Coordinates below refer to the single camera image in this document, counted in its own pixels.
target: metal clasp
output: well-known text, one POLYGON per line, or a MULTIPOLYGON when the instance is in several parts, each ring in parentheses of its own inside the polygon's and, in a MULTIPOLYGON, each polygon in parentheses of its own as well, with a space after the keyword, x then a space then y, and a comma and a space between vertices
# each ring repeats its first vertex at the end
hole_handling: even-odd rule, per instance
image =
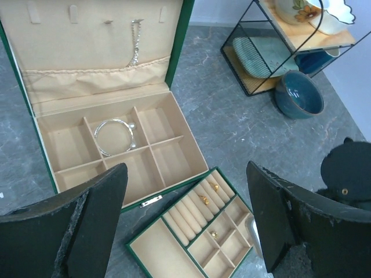
POLYGON ((155 202, 157 202, 158 200, 161 200, 161 199, 162 199, 162 196, 159 195, 159 196, 157 196, 157 197, 154 197, 154 198, 151 199, 151 200, 148 200, 148 201, 146 201, 146 202, 140 204, 139 207, 140 207, 140 208, 142 208, 142 207, 146 207, 146 206, 148 206, 149 204, 153 204, 153 203, 155 203, 155 202))

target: blue ceramic bowl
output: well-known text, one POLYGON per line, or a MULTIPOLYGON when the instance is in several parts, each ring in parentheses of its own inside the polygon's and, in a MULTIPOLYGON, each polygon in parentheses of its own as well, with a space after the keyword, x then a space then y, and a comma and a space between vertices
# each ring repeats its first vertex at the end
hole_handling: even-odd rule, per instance
POLYGON ((277 83, 279 109, 292 119, 308 119, 323 111, 325 103, 318 87, 304 73, 289 71, 277 83))

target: gray marble floor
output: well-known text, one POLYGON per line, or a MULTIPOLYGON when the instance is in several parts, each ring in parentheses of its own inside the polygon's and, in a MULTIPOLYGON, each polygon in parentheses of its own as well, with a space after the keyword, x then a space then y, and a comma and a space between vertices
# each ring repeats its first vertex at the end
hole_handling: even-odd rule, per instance
MULTIPOLYGON (((324 187, 322 159, 345 136, 363 140, 361 132, 323 74, 315 82, 326 107, 316 118, 286 118, 268 93, 246 97, 219 51, 230 31, 190 27, 172 86, 209 167, 219 166, 248 203, 249 160, 307 189, 324 187)), ((0 215, 53 196, 30 114, 2 45, 0 142, 0 215)), ((124 245, 181 193, 121 215, 107 277, 144 277, 124 245)), ((269 275, 253 253, 234 277, 269 275)))

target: gold stud earring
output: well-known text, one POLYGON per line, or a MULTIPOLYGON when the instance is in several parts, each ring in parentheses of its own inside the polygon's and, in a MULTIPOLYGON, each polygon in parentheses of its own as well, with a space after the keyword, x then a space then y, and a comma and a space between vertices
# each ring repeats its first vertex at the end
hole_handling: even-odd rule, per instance
POLYGON ((217 232, 212 231, 212 232, 210 232, 210 235, 211 235, 215 240, 218 239, 218 233, 217 233, 217 232))
POLYGON ((218 192, 218 190, 219 190, 219 185, 215 184, 214 182, 210 182, 210 185, 211 185, 212 187, 214 187, 214 191, 215 191, 215 192, 218 192))
POLYGON ((205 196, 202 196, 202 195, 198 195, 201 200, 203 200, 203 202, 205 203, 205 205, 208 205, 209 204, 209 200, 205 197, 205 196))

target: jewelry organizer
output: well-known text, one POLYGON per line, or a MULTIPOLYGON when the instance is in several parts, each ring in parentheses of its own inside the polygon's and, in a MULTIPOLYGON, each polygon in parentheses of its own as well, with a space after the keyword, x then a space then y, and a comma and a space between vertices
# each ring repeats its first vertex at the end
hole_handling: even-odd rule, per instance
POLYGON ((169 90, 193 2, 1 1, 2 39, 56 193, 124 162, 129 209, 208 171, 169 90))
POLYGON ((148 277, 228 278, 253 240, 250 209, 216 168, 127 247, 148 277))

